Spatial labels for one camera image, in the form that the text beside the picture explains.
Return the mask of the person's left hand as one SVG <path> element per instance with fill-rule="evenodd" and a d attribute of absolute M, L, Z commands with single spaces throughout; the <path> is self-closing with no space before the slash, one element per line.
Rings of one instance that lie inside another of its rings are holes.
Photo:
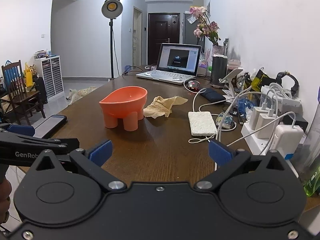
<path fill-rule="evenodd" d="M 9 217 L 11 183 L 4 178 L 0 184 L 0 223 L 6 223 Z"/>

